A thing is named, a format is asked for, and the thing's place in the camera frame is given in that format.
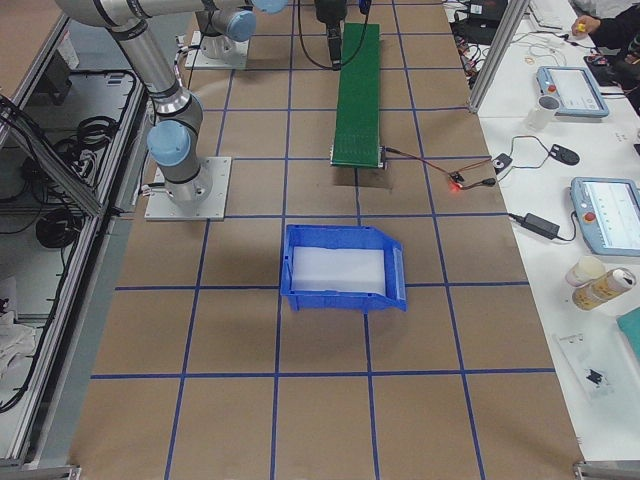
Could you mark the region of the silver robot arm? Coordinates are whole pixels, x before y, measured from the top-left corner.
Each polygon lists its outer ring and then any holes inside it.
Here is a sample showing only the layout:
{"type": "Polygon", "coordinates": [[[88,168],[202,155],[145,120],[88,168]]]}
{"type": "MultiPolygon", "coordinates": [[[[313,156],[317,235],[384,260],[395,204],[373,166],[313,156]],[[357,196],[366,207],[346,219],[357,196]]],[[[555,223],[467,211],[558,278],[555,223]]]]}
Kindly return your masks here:
{"type": "Polygon", "coordinates": [[[151,128],[147,146],[164,178],[165,191],[176,204],[204,201],[213,176],[197,157],[196,144],[203,109],[165,61],[148,28],[152,17],[195,12],[205,28],[236,42],[251,38],[255,12],[276,14],[284,1],[59,1],[59,8],[84,25],[103,27],[144,83],[159,123],[151,128]]]}
{"type": "Polygon", "coordinates": [[[256,29],[249,1],[219,1],[195,13],[200,32],[200,50],[210,59],[233,55],[238,44],[248,41],[256,29]]]}

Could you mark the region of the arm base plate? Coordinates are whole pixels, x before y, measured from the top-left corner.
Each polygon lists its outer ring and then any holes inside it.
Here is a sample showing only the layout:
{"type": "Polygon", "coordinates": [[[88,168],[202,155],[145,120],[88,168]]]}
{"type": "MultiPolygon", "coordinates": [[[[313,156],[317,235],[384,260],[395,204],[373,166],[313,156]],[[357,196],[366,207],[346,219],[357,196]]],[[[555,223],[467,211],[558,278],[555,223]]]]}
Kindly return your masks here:
{"type": "Polygon", "coordinates": [[[166,182],[159,167],[148,189],[145,219],[150,221],[199,221],[225,218],[231,176],[231,157],[199,157],[198,175],[188,183],[166,182]]]}
{"type": "Polygon", "coordinates": [[[198,30],[193,32],[191,46],[185,66],[200,70],[244,70],[247,65],[250,41],[237,42],[224,35],[205,36],[201,39],[198,30]]]}

